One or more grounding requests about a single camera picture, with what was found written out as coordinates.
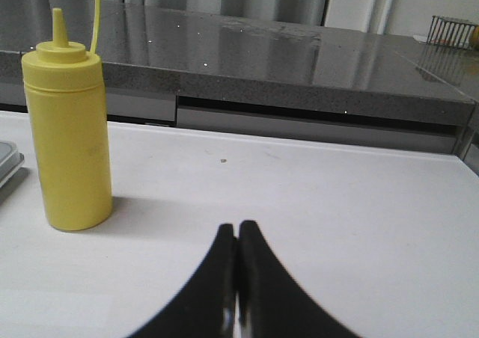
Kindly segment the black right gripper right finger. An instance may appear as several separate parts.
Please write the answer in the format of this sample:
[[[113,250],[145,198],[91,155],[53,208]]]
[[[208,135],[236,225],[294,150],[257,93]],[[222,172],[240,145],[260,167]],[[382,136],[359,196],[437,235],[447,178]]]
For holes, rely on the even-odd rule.
[[[255,221],[238,240],[239,321],[242,337],[356,337],[291,277]]]

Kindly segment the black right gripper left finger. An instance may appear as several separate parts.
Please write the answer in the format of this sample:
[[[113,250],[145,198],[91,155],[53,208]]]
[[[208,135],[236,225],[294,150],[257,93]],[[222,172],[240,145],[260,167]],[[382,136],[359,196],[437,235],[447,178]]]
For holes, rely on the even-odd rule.
[[[131,336],[232,337],[236,253],[233,225],[220,225],[206,256],[183,288]]]

